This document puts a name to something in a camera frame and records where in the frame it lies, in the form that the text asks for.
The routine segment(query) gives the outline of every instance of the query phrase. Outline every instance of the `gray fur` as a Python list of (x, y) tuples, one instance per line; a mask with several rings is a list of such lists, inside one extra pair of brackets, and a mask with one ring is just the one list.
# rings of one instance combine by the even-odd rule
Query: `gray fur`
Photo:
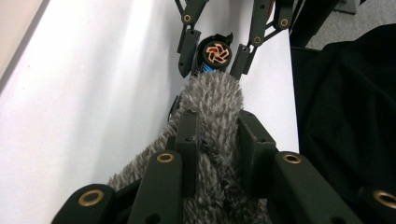
[(192, 77), (168, 127), (122, 172), (110, 178), (108, 185), (119, 190), (141, 178), (149, 157), (165, 149), (168, 136), (176, 135), (180, 115), (191, 110), (199, 116), (203, 143), (198, 154), (196, 195), (184, 200), (184, 223), (270, 223), (266, 201), (250, 200), (241, 189), (236, 134), (242, 102), (239, 84), (230, 75), (204, 73)]

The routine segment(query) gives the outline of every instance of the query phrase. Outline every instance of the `gray plush fabric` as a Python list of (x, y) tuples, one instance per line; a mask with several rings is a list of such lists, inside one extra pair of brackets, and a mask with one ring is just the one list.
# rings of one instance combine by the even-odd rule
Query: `gray plush fabric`
[(265, 200), (250, 200), (241, 188), (241, 161), (236, 144), (237, 115), (243, 96), (233, 77), (205, 73), (192, 77), (181, 93), (180, 108), (160, 137), (136, 156), (108, 185), (115, 190), (143, 176), (149, 157), (164, 150), (175, 136), (180, 115), (199, 116), (202, 145), (198, 148), (196, 195), (184, 200), (184, 223), (270, 223)]

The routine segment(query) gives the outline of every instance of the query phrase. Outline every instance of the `orange logo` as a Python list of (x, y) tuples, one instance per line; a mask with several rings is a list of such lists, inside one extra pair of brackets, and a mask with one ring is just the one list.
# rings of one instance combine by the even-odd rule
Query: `orange logo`
[(212, 63), (226, 63), (230, 55), (230, 51), (221, 44), (215, 44), (214, 47), (207, 48), (206, 53), (209, 53), (207, 59)]

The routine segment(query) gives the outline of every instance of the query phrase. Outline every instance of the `copper-colored pattern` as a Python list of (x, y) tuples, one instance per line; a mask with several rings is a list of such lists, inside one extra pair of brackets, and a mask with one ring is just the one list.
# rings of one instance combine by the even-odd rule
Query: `copper-colored pattern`
[(207, 59), (212, 63), (226, 63), (230, 55), (230, 51), (221, 44), (215, 44), (214, 47), (207, 48), (206, 53), (209, 53)]

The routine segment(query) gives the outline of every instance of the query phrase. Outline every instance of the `fuzzy gray fabric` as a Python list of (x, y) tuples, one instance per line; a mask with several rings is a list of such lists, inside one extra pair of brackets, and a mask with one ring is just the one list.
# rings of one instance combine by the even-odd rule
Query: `fuzzy gray fabric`
[(108, 185), (115, 190), (141, 178), (152, 154), (165, 149), (175, 136), (180, 115), (191, 110), (199, 116), (202, 145), (198, 148), (196, 195), (184, 200), (184, 223), (270, 223), (265, 200), (248, 199), (241, 187), (237, 147), (237, 116), (243, 96), (228, 74), (204, 73), (192, 77), (181, 93), (180, 107), (160, 137), (148, 146)]

